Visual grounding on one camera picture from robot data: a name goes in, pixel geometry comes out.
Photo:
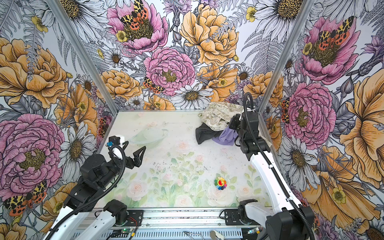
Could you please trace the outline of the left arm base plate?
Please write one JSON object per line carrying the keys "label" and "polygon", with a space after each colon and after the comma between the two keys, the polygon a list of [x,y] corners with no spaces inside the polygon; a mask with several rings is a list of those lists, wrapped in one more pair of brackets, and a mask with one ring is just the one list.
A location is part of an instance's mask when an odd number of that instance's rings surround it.
{"label": "left arm base plate", "polygon": [[116,223],[116,227],[140,227],[144,219],[143,210],[127,210],[127,217],[123,222]]}

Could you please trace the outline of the purple cloth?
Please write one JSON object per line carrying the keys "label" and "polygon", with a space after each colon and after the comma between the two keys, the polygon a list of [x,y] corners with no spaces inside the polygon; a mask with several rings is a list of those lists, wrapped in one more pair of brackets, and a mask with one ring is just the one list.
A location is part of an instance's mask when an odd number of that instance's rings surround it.
{"label": "purple cloth", "polygon": [[236,130],[226,127],[218,137],[214,137],[212,140],[219,145],[233,146],[237,137],[238,133]]}

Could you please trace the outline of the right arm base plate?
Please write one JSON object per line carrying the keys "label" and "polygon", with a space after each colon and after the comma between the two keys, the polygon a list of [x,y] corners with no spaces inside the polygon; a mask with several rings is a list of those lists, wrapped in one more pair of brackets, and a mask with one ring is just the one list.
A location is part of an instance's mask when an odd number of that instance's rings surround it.
{"label": "right arm base plate", "polygon": [[239,211],[235,209],[224,209],[220,214],[220,218],[225,221],[226,226],[246,226],[250,224],[241,220]]}

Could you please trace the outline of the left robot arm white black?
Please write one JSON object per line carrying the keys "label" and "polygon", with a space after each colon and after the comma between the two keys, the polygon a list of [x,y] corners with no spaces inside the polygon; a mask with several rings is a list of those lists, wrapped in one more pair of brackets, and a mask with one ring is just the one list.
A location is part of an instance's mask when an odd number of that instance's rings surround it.
{"label": "left robot arm white black", "polygon": [[[110,193],[123,178],[126,169],[139,168],[142,165],[146,147],[127,157],[125,149],[129,142],[113,136],[107,143],[110,161],[101,154],[86,159],[80,168],[78,183],[70,191],[63,207],[44,237],[46,240],[70,240],[80,224],[93,211],[97,202]],[[96,219],[76,238],[78,240],[97,240],[113,226],[130,224],[135,228],[141,224],[140,217],[133,217],[128,207],[118,201],[109,201]]]}

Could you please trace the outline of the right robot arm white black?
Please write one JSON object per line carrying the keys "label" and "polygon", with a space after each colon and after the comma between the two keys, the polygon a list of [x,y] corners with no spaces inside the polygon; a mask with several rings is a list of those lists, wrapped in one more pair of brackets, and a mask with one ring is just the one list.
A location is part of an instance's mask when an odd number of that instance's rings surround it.
{"label": "right robot arm white black", "polygon": [[244,223],[260,224],[271,240],[315,239],[314,212],[301,204],[279,172],[271,146],[260,136],[258,114],[236,114],[229,128],[237,132],[241,151],[259,172],[271,200],[270,207],[256,200],[241,201],[240,219]]}

